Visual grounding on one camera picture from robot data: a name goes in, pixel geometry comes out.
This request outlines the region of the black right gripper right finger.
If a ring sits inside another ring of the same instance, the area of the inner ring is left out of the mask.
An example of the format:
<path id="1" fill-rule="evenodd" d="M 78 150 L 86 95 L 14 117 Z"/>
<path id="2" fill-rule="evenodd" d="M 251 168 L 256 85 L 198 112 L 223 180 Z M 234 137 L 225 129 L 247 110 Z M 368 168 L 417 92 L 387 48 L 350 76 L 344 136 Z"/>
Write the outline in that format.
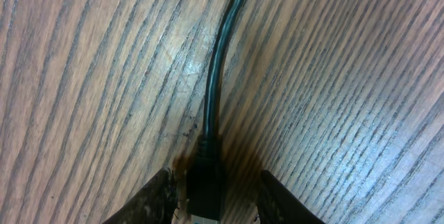
<path id="1" fill-rule="evenodd" d="M 324 224 L 267 170 L 262 170 L 260 173 L 260 187 L 256 206 L 260 223 Z"/>

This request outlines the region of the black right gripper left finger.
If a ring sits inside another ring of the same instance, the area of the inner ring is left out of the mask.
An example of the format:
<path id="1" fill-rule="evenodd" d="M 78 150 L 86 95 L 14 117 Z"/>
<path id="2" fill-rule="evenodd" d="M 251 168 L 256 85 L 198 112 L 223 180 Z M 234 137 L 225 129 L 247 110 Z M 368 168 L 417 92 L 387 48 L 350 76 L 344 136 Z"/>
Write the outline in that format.
<path id="1" fill-rule="evenodd" d="M 176 180 L 162 168 L 103 224 L 170 224 L 177 206 Z"/>

